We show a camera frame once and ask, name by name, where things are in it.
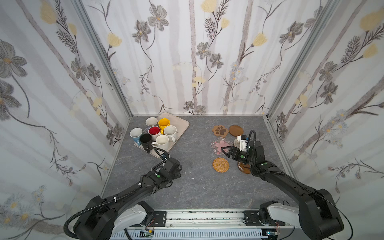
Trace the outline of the white woven rope coaster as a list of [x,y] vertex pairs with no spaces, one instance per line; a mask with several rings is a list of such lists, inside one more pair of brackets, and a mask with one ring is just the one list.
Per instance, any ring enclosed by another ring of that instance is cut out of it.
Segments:
[[240,142],[237,139],[234,140],[233,144],[236,148],[240,149]]

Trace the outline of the pink cherry blossom coaster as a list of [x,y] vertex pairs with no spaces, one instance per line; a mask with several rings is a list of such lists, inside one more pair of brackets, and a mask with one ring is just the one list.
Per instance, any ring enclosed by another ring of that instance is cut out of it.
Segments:
[[233,143],[232,142],[229,142],[227,141],[225,138],[218,138],[217,140],[213,141],[211,143],[211,147],[214,149],[214,154],[215,155],[223,155],[223,151],[221,150],[221,148],[223,147],[228,147],[228,146],[232,146]]

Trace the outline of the glossy amber round coaster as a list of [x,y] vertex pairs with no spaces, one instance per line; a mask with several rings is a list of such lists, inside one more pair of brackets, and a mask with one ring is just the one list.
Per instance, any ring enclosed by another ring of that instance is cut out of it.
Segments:
[[245,165],[243,163],[238,163],[238,169],[244,174],[251,174],[250,165]]

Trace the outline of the woven rattan round coaster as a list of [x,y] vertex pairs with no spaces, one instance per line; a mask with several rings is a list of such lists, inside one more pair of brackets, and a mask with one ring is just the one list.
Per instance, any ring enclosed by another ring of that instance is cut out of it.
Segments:
[[218,173],[225,173],[230,168],[229,162],[224,158],[214,159],[212,165],[213,165],[214,170]]

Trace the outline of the brown round wooden coaster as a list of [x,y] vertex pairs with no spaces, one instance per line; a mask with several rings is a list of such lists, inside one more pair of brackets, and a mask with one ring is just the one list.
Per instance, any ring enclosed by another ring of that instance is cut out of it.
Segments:
[[244,129],[238,125],[232,125],[229,127],[229,133],[234,137],[238,137],[243,135]]

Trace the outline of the brown paw print coaster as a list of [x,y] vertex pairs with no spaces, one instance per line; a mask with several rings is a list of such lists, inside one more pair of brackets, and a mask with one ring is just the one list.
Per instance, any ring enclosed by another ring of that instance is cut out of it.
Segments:
[[213,127],[212,132],[217,137],[225,138],[228,135],[229,130],[223,125],[216,125]]

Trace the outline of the cream mug front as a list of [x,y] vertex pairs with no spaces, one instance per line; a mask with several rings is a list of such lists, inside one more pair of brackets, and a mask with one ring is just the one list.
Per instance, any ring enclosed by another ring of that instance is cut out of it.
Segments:
[[152,142],[152,147],[168,151],[170,147],[169,137],[166,135],[157,136],[156,140]]

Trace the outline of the black mug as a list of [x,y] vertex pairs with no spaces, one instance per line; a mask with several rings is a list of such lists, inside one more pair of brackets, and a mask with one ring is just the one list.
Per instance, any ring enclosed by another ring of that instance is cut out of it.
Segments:
[[153,139],[152,139],[152,136],[150,134],[146,133],[146,134],[141,135],[140,143],[141,143],[143,149],[147,152],[147,154],[149,154],[151,152],[151,150],[153,149],[152,142],[153,142]]

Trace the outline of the beige rectangular tray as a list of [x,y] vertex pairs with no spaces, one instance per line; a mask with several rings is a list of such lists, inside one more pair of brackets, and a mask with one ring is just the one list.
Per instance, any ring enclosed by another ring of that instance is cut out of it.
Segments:
[[166,151],[169,152],[177,143],[177,141],[181,138],[181,136],[185,133],[187,128],[190,126],[190,123],[172,114],[162,113],[157,117],[157,120],[158,120],[157,126],[159,126],[159,121],[161,119],[168,119],[170,121],[171,126],[175,126],[177,129],[176,131],[177,138],[175,139],[174,142],[171,141],[169,147],[166,149]]

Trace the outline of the yellow mug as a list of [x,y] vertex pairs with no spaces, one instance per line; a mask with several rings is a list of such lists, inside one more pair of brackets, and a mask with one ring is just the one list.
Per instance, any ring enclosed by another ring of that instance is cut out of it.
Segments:
[[170,120],[167,118],[160,119],[158,121],[159,128],[161,129],[161,134],[164,134],[164,130],[166,127],[170,125]]

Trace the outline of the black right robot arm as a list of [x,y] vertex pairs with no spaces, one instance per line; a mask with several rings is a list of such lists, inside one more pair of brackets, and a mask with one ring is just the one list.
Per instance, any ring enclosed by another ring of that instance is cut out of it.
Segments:
[[302,229],[311,240],[323,240],[344,229],[332,195],[325,189],[316,190],[297,181],[267,161],[261,142],[251,141],[243,151],[235,146],[221,150],[227,158],[250,166],[253,176],[274,185],[298,205],[294,208],[276,201],[260,205],[259,220],[264,225],[284,222]]

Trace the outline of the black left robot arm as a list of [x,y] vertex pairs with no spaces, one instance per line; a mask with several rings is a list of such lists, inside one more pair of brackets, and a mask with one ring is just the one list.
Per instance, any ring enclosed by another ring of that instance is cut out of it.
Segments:
[[64,223],[64,233],[79,240],[108,240],[117,226],[115,221],[143,198],[166,188],[181,177],[181,163],[169,158],[153,167],[140,180],[124,191],[107,198],[96,196],[86,208],[69,217]]

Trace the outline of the red interior white mug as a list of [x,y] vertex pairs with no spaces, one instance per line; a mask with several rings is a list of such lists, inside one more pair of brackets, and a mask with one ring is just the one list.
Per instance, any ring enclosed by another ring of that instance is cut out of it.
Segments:
[[148,129],[148,133],[151,135],[152,140],[155,142],[157,137],[160,136],[161,133],[161,128],[158,126],[152,126]]

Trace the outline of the light blue mug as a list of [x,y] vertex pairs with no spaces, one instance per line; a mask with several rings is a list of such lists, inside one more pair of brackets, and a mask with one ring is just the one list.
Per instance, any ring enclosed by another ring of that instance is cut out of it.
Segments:
[[141,128],[134,128],[130,131],[130,137],[138,146],[141,145],[140,137],[142,136],[142,134],[143,130]]

